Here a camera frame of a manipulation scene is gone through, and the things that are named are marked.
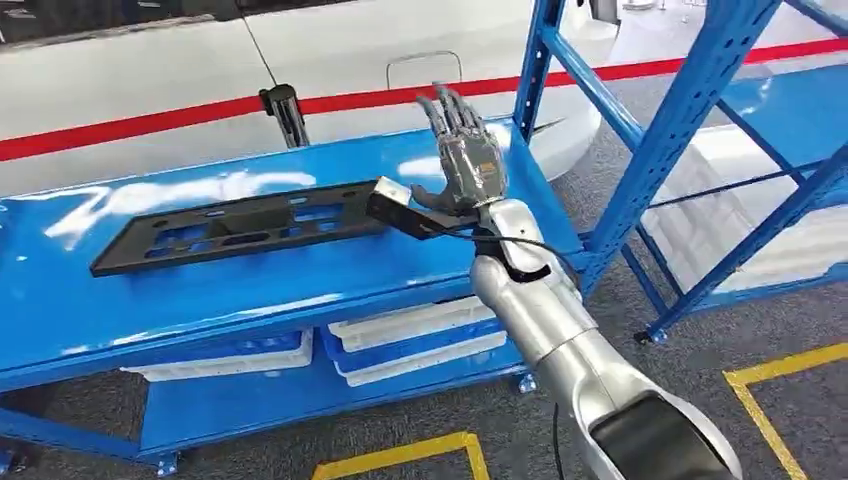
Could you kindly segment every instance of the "silver robotic arm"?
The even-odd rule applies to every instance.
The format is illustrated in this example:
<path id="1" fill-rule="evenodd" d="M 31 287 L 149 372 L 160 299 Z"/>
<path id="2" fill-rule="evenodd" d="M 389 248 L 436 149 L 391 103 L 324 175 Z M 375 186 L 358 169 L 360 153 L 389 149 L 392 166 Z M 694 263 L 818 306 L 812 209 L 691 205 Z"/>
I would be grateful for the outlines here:
<path id="1" fill-rule="evenodd" d="M 483 225 L 495 235 L 542 240 L 522 202 L 504 200 L 484 208 Z M 742 478 L 739 460 L 718 428 L 634 368 L 601 335 L 552 253 L 516 242 L 502 242 L 501 248 L 501 258 L 474 259 L 474 292 L 568 412 L 583 458 L 598 480 Z M 527 267 L 549 273 L 516 281 L 515 271 Z"/>
<path id="2" fill-rule="evenodd" d="M 439 214 L 473 220 L 477 254 L 474 293 L 501 320 L 528 367 L 568 413 L 583 458 L 598 480 L 733 480 L 739 460 L 718 428 L 625 360 L 598 331 L 574 281 L 544 239 L 523 202 L 505 199 L 500 148 L 474 110 L 437 87 L 445 118 L 424 106 L 447 177 L 437 195 L 386 178 L 375 196 L 378 218 L 398 226 L 410 197 Z M 399 227 L 418 238 L 442 228 L 444 217 L 421 216 L 420 227 Z"/>

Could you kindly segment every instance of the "red stripe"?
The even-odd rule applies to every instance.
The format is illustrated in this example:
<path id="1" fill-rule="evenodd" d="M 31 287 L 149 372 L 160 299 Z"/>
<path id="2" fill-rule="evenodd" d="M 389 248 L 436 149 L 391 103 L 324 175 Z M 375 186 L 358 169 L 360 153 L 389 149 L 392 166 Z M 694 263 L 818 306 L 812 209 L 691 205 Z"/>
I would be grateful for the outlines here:
<path id="1" fill-rule="evenodd" d="M 762 63 L 770 60 L 832 53 L 843 50 L 848 50 L 848 38 L 834 38 L 815 42 L 781 45 L 754 49 L 748 54 L 745 63 Z M 684 59 L 682 58 L 675 58 L 629 65 L 613 65 L 597 68 L 595 72 L 603 80 L 646 77 L 675 73 L 683 65 L 683 61 Z M 455 88 L 462 95 L 485 95 L 513 92 L 518 88 L 518 80 L 518 77 L 474 80 L 454 83 L 451 87 Z M 548 75 L 546 84 L 548 86 L 571 85 L 574 84 L 574 79 L 567 73 L 558 72 Z M 301 100 L 300 107 L 304 114 L 316 114 L 397 105 L 412 102 L 415 100 L 416 95 L 428 89 L 429 87 L 410 87 L 307 98 Z M 0 162 L 111 142 L 215 120 L 223 120 L 260 110 L 262 110 L 262 105 L 259 102 L 259 98 L 257 96 L 250 96 L 96 123 L 83 127 L 73 127 L 65 130 L 11 138 L 0 141 Z"/>

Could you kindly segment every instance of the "blue metal shelving rack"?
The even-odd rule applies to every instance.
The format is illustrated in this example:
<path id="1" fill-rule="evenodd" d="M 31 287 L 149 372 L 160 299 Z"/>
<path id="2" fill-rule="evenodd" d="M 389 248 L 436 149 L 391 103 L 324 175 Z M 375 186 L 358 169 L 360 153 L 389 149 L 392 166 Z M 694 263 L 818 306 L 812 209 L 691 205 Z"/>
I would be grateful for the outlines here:
<path id="1" fill-rule="evenodd" d="M 593 290 L 624 246 L 648 202 L 718 102 L 720 92 L 778 4 L 779 0 L 709 2 L 704 26 L 688 60 L 653 121 L 643 128 L 558 33 L 565 1 L 535 3 L 514 115 L 511 121 L 495 123 L 506 143 L 508 194 L 528 203 L 546 240 L 562 250 L 580 273 L 584 293 Z M 577 80 L 633 153 L 597 228 L 580 237 L 527 147 L 552 57 Z M 320 255 L 295 258 L 281 251 L 264 254 L 261 260 L 235 257 L 184 266 L 178 274 L 163 270 L 145 278 L 100 279 L 102 283 L 93 283 L 85 276 L 90 255 L 102 249 L 132 216 L 128 212 L 143 214 L 209 203 L 203 193 L 209 182 L 246 179 L 239 186 L 249 185 L 250 194 L 272 193 L 297 188 L 298 182 L 310 179 L 311 185 L 322 186 L 398 172 L 401 163 L 435 153 L 429 132 L 408 132 L 0 201 L 0 226 L 4 227 L 0 230 L 0 244 L 4 245 L 0 250 L 0 279 L 16 279 L 11 290 L 0 290 L 0 306 L 13 318 L 4 325 L 6 333 L 17 334 L 18 340 L 8 355 L 0 352 L 0 391 L 105 371 L 127 361 L 154 358 L 157 352 L 243 339 L 248 333 L 261 335 L 321 325 L 467 294 L 467 266 L 472 254 L 469 245 L 453 239 L 413 245 L 413 240 L 407 241 L 400 234 L 310 247 L 314 252 L 320 250 Z M 367 161 L 347 161 L 351 156 Z M 425 183 L 432 191 L 443 185 L 443 180 L 433 177 L 399 180 Z M 123 204 L 109 204 L 118 201 L 111 196 L 114 192 L 127 188 L 139 191 L 150 185 L 160 193 L 190 189 L 191 195 L 175 195 L 169 202 L 143 207 L 132 203 L 133 197 L 122 197 Z M 62 212 L 71 212 L 72 218 L 63 217 Z M 357 261 L 364 259 L 371 262 L 371 268 L 379 269 L 380 257 L 391 251 L 401 255 L 402 261 L 384 273 L 396 284 L 377 285 L 370 276 L 363 277 Z M 339 289 L 338 293 L 317 295 L 313 289 L 313 283 L 318 282 L 308 280 L 320 274 L 316 269 L 320 265 L 333 269 L 326 280 Z M 410 278 L 413 273 L 406 278 L 389 273 L 407 267 L 425 280 Z M 24 302 L 27 294 L 46 294 L 41 283 L 47 271 L 52 281 L 64 286 L 53 292 L 57 295 L 55 305 Z M 275 276 L 284 271 L 298 271 L 306 277 L 292 287 L 292 295 L 301 296 L 287 303 L 278 298 L 280 285 L 275 282 L 279 279 Z M 219 281 L 217 276 L 222 274 L 226 279 Z M 82 303 L 80 296 L 90 301 Z M 205 303 L 185 298 L 191 296 L 202 296 Z M 262 308 L 248 308 L 255 307 L 257 298 L 266 302 Z M 105 321 L 102 309 L 91 310 L 90 304 L 97 301 L 103 302 L 98 308 L 106 308 L 107 314 L 118 312 L 120 321 Z M 195 311 L 207 307 L 209 311 Z M 194 322 L 176 319 L 174 312 L 189 312 L 184 315 L 197 318 Z M 37 325 L 33 327 L 24 319 L 37 319 Z M 42 324 L 48 320 L 52 323 Z M 69 320 L 76 322 L 73 328 L 68 327 Z M 137 333 L 128 335 L 130 327 L 134 329 L 130 332 Z M 467 359 L 349 388 L 317 348 L 310 367 L 275 376 L 248 373 L 152 384 L 137 441 L 4 409 L 0 409 L 0 436 L 108 455 L 150 465 L 160 475 L 167 475 L 175 471 L 176 453 L 184 448 L 522 371 L 520 357 L 508 344 Z"/>
<path id="2" fill-rule="evenodd" d="M 806 0 L 793 0 L 802 12 L 841 36 L 844 20 L 814 9 Z M 662 341 L 666 330 L 687 314 L 735 303 L 769 297 L 781 293 L 848 280 L 848 264 L 836 264 L 824 275 L 789 283 L 751 288 L 741 291 L 712 293 L 738 267 L 754 256 L 783 229 L 795 224 L 810 211 L 848 204 L 848 65 L 835 65 L 766 78 L 749 78 L 733 82 L 720 95 L 718 107 L 747 133 L 779 167 L 774 175 L 789 175 L 798 189 L 761 225 L 731 250 L 688 292 L 683 292 L 666 266 L 663 254 L 641 225 L 636 227 L 640 239 L 653 256 L 665 280 L 678 297 L 672 305 L 662 299 L 643 266 L 627 245 L 622 254 L 636 275 L 659 318 L 637 334 L 643 341 Z M 733 188 L 733 185 L 713 190 Z"/>

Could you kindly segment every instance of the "black bracket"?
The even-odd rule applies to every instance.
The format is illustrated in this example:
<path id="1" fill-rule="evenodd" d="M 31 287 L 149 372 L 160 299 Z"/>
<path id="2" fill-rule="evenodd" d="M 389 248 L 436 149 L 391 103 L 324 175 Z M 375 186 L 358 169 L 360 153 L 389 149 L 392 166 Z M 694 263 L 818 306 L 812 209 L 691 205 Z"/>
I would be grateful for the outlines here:
<path id="1" fill-rule="evenodd" d="M 135 217 L 91 264 L 95 277 L 372 235 L 376 181 L 250 197 Z"/>
<path id="2" fill-rule="evenodd" d="M 368 196 L 365 211 L 368 216 L 418 240 L 473 228 L 480 220 L 476 212 L 455 217 L 433 210 L 411 208 L 379 192 L 372 192 Z"/>

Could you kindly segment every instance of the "black cable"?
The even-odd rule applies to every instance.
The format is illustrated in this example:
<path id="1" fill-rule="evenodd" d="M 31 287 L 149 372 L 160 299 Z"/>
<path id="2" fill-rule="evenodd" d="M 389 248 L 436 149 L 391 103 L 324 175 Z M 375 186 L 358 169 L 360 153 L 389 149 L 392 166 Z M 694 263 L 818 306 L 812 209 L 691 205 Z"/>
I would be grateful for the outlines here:
<path id="1" fill-rule="evenodd" d="M 565 474 L 562 473 L 562 459 L 559 457 L 559 428 L 557 427 L 557 418 L 559 418 L 559 403 L 554 403 L 554 426 L 552 428 L 554 461 L 557 464 L 557 474 L 559 474 L 559 480 L 565 480 Z"/>
<path id="2" fill-rule="evenodd" d="M 566 258 L 565 254 L 557 250 L 556 248 L 548 245 L 545 242 L 540 242 L 538 240 L 530 240 L 529 238 L 521 238 L 521 237 L 501 237 L 498 235 L 465 235 L 462 233 L 449 232 L 444 230 L 440 232 L 444 235 L 456 238 L 463 238 L 465 240 L 473 240 L 475 242 L 517 242 L 517 243 L 526 243 L 528 245 L 535 245 L 539 248 L 544 248 L 545 250 L 553 253 L 556 257 L 562 262 L 563 267 L 567 270 L 571 270 L 571 263 L 568 262 L 568 258 Z"/>

